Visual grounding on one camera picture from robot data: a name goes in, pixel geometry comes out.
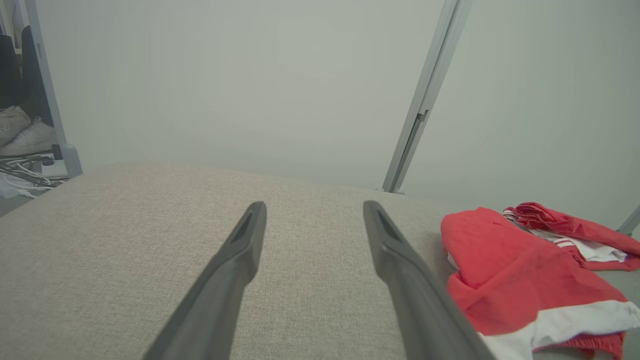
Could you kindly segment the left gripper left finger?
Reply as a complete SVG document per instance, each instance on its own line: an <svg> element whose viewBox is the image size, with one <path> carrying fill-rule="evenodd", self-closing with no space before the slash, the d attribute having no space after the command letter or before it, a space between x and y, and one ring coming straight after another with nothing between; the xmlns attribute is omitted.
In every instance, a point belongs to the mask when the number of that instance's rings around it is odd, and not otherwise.
<svg viewBox="0 0 640 360"><path fill-rule="evenodd" d="M253 202L158 333L146 360L228 360L243 294L258 273L267 207Z"/></svg>

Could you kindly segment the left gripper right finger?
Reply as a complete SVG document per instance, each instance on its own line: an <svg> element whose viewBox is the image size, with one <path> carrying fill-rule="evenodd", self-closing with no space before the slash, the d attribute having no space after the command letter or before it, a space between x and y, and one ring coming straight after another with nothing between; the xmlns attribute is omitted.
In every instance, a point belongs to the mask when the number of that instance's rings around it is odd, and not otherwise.
<svg viewBox="0 0 640 360"><path fill-rule="evenodd" d="M494 355L381 203L363 204L375 273L386 284L409 360L492 360Z"/></svg>

